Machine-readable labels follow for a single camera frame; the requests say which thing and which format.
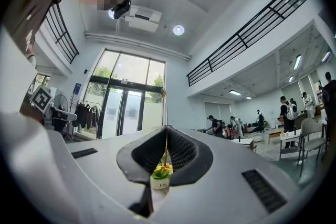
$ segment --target metal railing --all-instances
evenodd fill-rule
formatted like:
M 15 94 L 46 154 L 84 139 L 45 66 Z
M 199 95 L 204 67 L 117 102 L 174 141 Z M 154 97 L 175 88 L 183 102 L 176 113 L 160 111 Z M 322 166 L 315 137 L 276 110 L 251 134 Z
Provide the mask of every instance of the metal railing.
M 79 54 L 64 23 L 58 4 L 53 4 L 47 12 L 45 25 L 56 46 L 69 63 Z
M 248 49 L 288 18 L 288 16 L 305 1 L 306 0 L 272 0 L 256 16 L 187 75 L 189 87 Z

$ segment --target chair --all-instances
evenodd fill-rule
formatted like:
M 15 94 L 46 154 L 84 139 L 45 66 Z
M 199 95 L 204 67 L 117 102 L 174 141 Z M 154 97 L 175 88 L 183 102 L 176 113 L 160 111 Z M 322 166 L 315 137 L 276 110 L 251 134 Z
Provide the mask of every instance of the chair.
M 299 138 L 299 145 L 300 145 L 300 151 L 299 151 L 299 158 L 298 163 L 296 166 L 299 166 L 299 160 L 302 150 L 302 163 L 301 163 L 301 171 L 300 171 L 300 177 L 302 175 L 302 169 L 303 169 L 303 159 L 304 159 L 304 152 L 307 151 L 313 151 L 319 149 L 319 152 L 316 157 L 316 162 L 319 158 L 321 146 L 327 143 L 327 140 L 324 137 L 318 137 L 314 139 L 310 139 L 309 141 L 305 142 L 305 137 L 312 134 L 312 133 L 318 133 L 322 131 L 322 126 L 318 124 L 315 120 L 311 118 L 304 119 L 302 121 L 301 125 L 301 134 Z

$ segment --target desk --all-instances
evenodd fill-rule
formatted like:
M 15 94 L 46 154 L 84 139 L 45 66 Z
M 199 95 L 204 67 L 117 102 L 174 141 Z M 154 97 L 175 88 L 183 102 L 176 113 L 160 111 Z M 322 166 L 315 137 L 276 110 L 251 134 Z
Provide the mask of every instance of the desk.
M 240 142 L 239 139 L 233 139 L 231 141 L 241 145 L 245 145 L 246 147 L 249 147 L 250 150 L 253 150 L 253 138 L 240 139 Z
M 293 131 L 293 132 L 288 132 L 284 133 L 283 135 L 280 136 L 280 156 L 279 160 L 281 160 L 281 155 L 282 154 L 288 154 L 288 153 L 294 153 L 294 152 L 299 152 L 299 147 L 291 147 L 291 148 L 282 148 L 282 142 L 291 142 L 295 141 L 300 138 L 301 134 L 301 129 Z
M 268 132 L 268 144 L 269 144 L 269 140 L 270 138 L 274 138 L 274 137 L 279 137 L 281 134 L 281 130 L 273 130 L 273 131 L 269 131 Z

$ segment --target glass window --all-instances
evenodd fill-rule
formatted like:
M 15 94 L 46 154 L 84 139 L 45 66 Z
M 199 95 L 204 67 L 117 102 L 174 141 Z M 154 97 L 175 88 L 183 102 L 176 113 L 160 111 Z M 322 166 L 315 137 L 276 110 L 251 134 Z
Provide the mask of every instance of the glass window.
M 148 130 L 162 125 L 163 102 L 161 94 L 146 92 L 143 107 L 142 129 Z
M 145 84 L 148 64 L 148 59 L 122 54 L 112 77 Z
M 117 61 L 118 55 L 119 53 L 116 52 L 105 51 L 100 58 L 93 75 L 109 78 L 113 67 L 116 64 L 115 62 Z
M 84 100 L 100 104 L 101 109 L 105 92 L 106 85 L 90 82 Z
M 163 87 L 164 85 L 164 63 L 152 61 L 149 64 L 147 85 Z

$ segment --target black vent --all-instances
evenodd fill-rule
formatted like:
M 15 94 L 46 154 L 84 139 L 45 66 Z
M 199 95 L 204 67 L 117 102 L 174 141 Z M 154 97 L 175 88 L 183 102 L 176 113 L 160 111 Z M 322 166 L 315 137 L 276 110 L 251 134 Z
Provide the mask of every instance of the black vent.
M 135 17 L 136 17 L 136 18 L 143 19 L 143 20 L 149 20 L 148 17 L 146 17 L 146 16 L 142 16 L 142 15 L 139 15 L 139 14 L 136 14 Z
M 255 194 L 269 213 L 286 204 L 286 200 L 256 170 L 242 173 Z
M 80 158 L 80 157 L 85 157 L 88 155 L 91 155 L 93 153 L 96 153 L 98 151 L 96 151 L 94 148 L 88 148 L 87 150 L 83 150 L 83 151 L 76 151 L 76 152 L 72 152 L 72 156 L 74 159 Z

